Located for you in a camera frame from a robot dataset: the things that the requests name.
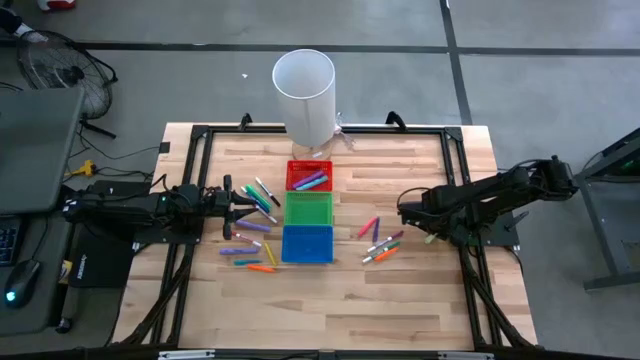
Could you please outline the crumpled clear plastic wrap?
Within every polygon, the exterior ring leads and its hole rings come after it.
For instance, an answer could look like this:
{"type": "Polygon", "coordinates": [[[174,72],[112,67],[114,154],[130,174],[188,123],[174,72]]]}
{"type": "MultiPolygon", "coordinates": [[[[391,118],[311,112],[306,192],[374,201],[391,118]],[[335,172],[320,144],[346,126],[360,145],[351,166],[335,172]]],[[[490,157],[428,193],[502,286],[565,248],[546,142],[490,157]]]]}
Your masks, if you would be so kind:
{"type": "Polygon", "coordinates": [[[341,112],[338,112],[335,118],[334,136],[339,138],[344,143],[345,147],[348,150],[353,151],[355,141],[352,137],[350,137],[348,134],[344,132],[342,125],[343,125],[343,116],[341,112]]]}

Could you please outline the black box white lettering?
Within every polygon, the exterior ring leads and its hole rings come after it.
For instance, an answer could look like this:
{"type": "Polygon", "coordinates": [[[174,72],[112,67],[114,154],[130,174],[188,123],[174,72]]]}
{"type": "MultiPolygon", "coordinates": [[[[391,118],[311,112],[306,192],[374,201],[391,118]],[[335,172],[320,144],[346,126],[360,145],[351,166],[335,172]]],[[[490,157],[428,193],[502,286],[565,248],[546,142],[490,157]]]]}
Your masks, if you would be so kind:
{"type": "Polygon", "coordinates": [[[69,285],[121,288],[127,283],[133,257],[132,247],[119,240],[82,239],[72,258],[69,285]]]}

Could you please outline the blue plastic basket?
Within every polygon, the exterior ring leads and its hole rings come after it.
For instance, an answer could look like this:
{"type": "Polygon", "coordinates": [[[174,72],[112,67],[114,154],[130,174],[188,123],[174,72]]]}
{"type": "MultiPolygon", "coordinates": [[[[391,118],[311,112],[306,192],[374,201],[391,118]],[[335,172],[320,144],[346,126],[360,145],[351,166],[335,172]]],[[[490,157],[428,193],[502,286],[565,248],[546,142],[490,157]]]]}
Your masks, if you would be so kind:
{"type": "Polygon", "coordinates": [[[281,258],[287,263],[332,263],[333,235],[331,225],[285,225],[281,258]]]}

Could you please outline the black floor fan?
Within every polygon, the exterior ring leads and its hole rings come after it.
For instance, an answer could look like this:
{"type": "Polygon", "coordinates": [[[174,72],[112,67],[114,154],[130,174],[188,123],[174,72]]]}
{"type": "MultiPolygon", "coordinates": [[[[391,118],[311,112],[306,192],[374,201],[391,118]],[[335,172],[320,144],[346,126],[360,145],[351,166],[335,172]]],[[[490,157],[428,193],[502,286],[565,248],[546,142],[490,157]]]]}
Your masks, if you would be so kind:
{"type": "Polygon", "coordinates": [[[17,65],[32,89],[81,89],[84,98],[80,124],[84,129],[116,139],[117,135],[91,121],[103,117],[113,102],[115,69],[98,59],[78,42],[53,31],[38,31],[47,42],[18,38],[17,65]]]}

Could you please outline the silver aluminium bracket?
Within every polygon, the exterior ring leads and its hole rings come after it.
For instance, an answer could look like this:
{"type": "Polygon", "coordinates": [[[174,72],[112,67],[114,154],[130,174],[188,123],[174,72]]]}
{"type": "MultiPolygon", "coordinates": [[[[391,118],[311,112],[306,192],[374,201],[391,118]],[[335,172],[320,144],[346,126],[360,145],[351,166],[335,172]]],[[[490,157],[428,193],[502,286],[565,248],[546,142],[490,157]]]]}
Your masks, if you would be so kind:
{"type": "Polygon", "coordinates": [[[213,349],[173,350],[160,352],[157,360],[212,360],[215,357],[213,349]]]}
{"type": "Polygon", "coordinates": [[[438,360],[495,360],[491,353],[463,352],[463,351],[440,351],[438,360]]]}

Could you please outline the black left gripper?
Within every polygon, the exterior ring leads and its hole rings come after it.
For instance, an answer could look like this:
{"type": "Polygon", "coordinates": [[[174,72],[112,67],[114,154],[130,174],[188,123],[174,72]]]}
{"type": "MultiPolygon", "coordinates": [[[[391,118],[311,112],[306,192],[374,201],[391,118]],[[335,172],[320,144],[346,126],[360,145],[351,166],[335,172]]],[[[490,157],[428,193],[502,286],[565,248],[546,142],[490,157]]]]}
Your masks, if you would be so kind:
{"type": "Polygon", "coordinates": [[[215,217],[223,219],[223,238],[230,239],[232,236],[231,223],[237,222],[243,217],[250,215],[252,209],[235,209],[231,210],[231,202],[234,204],[255,204],[252,198],[239,195],[236,191],[232,191],[232,179],[230,175],[223,177],[223,186],[214,187],[207,191],[202,198],[203,215],[206,218],[215,217]]]}

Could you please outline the red plastic basket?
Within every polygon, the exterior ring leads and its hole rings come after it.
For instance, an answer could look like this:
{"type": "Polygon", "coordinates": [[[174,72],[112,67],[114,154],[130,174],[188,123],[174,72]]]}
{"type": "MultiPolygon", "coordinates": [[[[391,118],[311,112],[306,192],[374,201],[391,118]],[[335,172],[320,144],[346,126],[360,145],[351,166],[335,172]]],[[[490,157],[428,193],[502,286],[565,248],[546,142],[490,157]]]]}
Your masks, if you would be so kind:
{"type": "Polygon", "coordinates": [[[294,183],[316,171],[323,171],[325,175],[329,177],[329,180],[324,184],[310,189],[310,191],[331,192],[333,188],[333,164],[328,160],[289,160],[287,163],[285,189],[287,191],[294,191],[295,189],[292,188],[294,183]]]}

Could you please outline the dark metal stand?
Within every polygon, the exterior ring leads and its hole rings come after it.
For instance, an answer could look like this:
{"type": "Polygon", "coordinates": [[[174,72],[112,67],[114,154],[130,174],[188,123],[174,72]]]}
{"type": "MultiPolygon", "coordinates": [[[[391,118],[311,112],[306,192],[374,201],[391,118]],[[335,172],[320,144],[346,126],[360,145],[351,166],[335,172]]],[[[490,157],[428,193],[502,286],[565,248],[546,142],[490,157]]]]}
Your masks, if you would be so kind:
{"type": "Polygon", "coordinates": [[[640,127],[596,153],[577,182],[609,271],[584,289],[639,284],[630,247],[640,247],[640,127]]]}

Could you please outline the blue cap white marker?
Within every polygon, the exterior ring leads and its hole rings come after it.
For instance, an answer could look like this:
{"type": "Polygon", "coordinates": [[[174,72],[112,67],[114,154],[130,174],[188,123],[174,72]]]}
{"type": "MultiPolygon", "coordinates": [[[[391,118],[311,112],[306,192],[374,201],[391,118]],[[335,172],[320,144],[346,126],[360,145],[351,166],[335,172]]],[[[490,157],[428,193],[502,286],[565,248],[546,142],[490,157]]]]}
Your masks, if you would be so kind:
{"type": "Polygon", "coordinates": [[[267,207],[265,207],[265,206],[264,206],[264,205],[263,205],[263,204],[262,204],[262,203],[261,203],[257,198],[255,198],[251,193],[249,193],[249,192],[246,190],[246,188],[245,188],[245,187],[241,187],[241,190],[242,190],[242,191],[243,191],[243,192],[244,192],[244,193],[245,193],[245,194],[246,194],[246,195],[247,195],[251,200],[254,200],[254,201],[256,202],[256,206],[257,206],[258,208],[260,208],[263,212],[265,212],[265,213],[267,213],[267,214],[270,212],[270,210],[269,210],[267,207]]]}

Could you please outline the green highlighter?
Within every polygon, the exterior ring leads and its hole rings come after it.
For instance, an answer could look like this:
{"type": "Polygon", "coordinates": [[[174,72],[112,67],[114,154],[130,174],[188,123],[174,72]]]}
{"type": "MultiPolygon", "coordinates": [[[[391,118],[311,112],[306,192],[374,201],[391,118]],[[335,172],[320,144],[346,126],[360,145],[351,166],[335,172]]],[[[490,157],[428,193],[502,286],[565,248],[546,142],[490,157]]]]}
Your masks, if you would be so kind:
{"type": "Polygon", "coordinates": [[[265,207],[271,211],[271,204],[251,185],[245,186],[246,190],[257,198],[265,207]]]}

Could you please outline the black metal rig frame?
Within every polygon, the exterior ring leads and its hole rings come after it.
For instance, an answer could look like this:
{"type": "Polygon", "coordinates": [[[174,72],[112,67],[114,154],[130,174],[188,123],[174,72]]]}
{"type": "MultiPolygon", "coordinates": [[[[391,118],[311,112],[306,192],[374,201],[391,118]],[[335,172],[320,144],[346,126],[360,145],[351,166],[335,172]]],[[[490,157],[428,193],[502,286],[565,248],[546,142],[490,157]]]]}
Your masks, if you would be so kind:
{"type": "Polygon", "coordinates": [[[446,180],[441,147],[469,158],[472,179],[494,174],[488,129],[350,124],[353,147],[332,149],[334,259],[271,264],[282,232],[261,235],[257,270],[220,254],[220,222],[195,248],[178,348],[210,360],[490,360],[473,353],[458,251],[402,224],[396,200],[446,180]]]}

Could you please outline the purple cap white marker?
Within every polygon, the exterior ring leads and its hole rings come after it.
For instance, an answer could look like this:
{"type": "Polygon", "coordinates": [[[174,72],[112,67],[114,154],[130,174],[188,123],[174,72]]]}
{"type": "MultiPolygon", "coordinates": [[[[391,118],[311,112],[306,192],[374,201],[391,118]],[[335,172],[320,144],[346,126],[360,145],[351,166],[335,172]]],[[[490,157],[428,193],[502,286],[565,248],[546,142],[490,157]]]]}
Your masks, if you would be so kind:
{"type": "Polygon", "coordinates": [[[367,249],[368,253],[374,252],[376,249],[385,246],[388,243],[391,243],[397,239],[399,239],[400,237],[402,237],[404,235],[404,230],[399,231],[389,237],[387,237],[386,239],[379,241],[377,243],[375,243],[372,247],[370,247],[369,249],[367,249]]]}

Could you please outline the black backlit keyboard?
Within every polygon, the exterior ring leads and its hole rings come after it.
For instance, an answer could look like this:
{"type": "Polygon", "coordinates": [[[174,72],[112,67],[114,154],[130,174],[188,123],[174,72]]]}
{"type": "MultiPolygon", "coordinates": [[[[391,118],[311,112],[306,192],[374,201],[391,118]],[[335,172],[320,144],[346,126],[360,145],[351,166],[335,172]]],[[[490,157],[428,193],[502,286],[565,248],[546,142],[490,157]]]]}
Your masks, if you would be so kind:
{"type": "Polygon", "coordinates": [[[0,217],[0,267],[12,266],[17,257],[22,234],[19,217],[0,217]]]}

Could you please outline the pink highlighter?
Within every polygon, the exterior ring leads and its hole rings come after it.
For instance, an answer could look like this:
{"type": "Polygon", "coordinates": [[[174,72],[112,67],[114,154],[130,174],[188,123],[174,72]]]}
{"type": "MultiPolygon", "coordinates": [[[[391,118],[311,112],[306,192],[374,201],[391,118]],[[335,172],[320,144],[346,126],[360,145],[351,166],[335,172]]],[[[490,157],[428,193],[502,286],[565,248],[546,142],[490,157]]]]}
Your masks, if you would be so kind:
{"type": "Polygon", "coordinates": [[[377,216],[372,217],[371,219],[369,219],[358,231],[357,233],[357,237],[361,238],[362,236],[364,236],[370,229],[372,226],[374,226],[377,222],[378,222],[379,218],[377,216]]]}

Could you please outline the black cap white marker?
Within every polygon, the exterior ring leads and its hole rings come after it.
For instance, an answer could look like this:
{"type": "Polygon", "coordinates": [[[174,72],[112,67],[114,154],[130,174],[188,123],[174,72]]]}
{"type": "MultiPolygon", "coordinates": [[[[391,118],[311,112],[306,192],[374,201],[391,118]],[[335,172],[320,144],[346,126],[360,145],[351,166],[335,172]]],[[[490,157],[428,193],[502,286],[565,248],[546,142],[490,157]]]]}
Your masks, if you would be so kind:
{"type": "Polygon", "coordinates": [[[266,195],[272,200],[272,202],[277,207],[281,207],[281,203],[278,201],[275,195],[270,191],[270,189],[266,186],[266,184],[257,176],[255,177],[255,181],[258,183],[261,189],[266,193],[266,195]]]}

